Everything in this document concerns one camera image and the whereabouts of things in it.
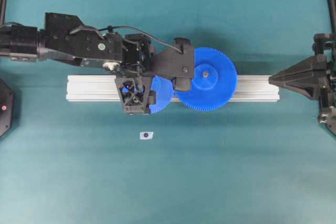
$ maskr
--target screw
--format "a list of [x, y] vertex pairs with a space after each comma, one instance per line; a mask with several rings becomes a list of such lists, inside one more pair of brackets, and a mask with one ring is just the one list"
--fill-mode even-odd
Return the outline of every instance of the screw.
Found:
[[99, 50], [103, 51], [103, 50], [105, 50], [106, 46], [103, 43], [99, 43], [98, 48], [99, 48]]
[[208, 72], [208, 71], [204, 71], [204, 72], [203, 72], [203, 77], [204, 77], [204, 78], [207, 78], [208, 76], [209, 76], [209, 72]]

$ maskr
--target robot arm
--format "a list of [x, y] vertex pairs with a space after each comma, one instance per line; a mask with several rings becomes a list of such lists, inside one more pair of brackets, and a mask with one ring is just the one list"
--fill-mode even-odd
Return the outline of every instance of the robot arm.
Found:
[[[73, 15], [46, 13], [45, 29], [8, 23], [0, 28], [0, 57], [12, 61], [57, 60], [78, 67], [103, 68], [116, 75], [116, 85], [127, 114], [150, 114], [155, 104], [152, 79], [172, 82], [176, 91], [189, 91], [194, 77], [194, 47], [188, 39], [175, 38], [158, 54], [155, 37], [132, 27], [86, 26]], [[115, 30], [135, 29], [124, 38]]]

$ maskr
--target bolt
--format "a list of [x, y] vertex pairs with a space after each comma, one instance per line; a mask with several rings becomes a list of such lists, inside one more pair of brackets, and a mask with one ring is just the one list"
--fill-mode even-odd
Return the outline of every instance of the bolt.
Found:
[[209, 76], [209, 72], [208, 71], [204, 71], [203, 72], [203, 78], [207, 78]]
[[108, 70], [108, 71], [115, 71], [119, 67], [119, 63], [117, 62], [105, 62], [103, 64], [103, 69]]
[[99, 48], [99, 50], [103, 51], [103, 50], [105, 50], [106, 46], [103, 43], [99, 43], [98, 48]]

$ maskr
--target black plastic part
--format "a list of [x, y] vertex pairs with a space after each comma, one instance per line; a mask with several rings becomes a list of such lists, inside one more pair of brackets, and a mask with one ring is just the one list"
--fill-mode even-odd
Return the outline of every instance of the black plastic part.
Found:
[[36, 27], [12, 26], [10, 32], [11, 52], [36, 55], [37, 36]]
[[334, 54], [335, 39], [335, 34], [316, 34], [312, 46], [315, 56], [269, 78], [270, 84], [303, 94], [310, 100], [318, 100], [318, 122], [325, 124], [334, 135], [336, 135], [336, 76], [334, 62], [328, 62], [324, 51], [331, 49]]
[[111, 42], [102, 40], [96, 29], [80, 29], [84, 24], [74, 15], [46, 13], [45, 24], [45, 47], [48, 49], [91, 60], [122, 59], [122, 37], [118, 34], [110, 36]]
[[182, 49], [180, 54], [173, 48], [167, 48], [152, 57], [151, 72], [155, 75], [172, 80], [177, 91], [189, 91], [194, 78], [194, 47], [187, 39], [175, 39], [174, 46]]
[[9, 86], [0, 79], [0, 136], [4, 135], [12, 125], [14, 93]]
[[149, 105], [156, 103], [156, 93], [151, 90], [152, 81], [152, 77], [115, 79], [122, 109], [126, 114], [151, 113]]
[[318, 100], [320, 88], [328, 85], [327, 57], [316, 55], [269, 77], [269, 83]]

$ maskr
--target large blue gear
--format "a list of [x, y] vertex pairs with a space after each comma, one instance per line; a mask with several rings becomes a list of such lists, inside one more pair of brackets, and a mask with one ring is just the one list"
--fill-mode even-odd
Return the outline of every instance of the large blue gear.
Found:
[[237, 71], [222, 52], [207, 47], [195, 48], [195, 70], [191, 89], [176, 92], [187, 107], [198, 111], [216, 110], [235, 93]]

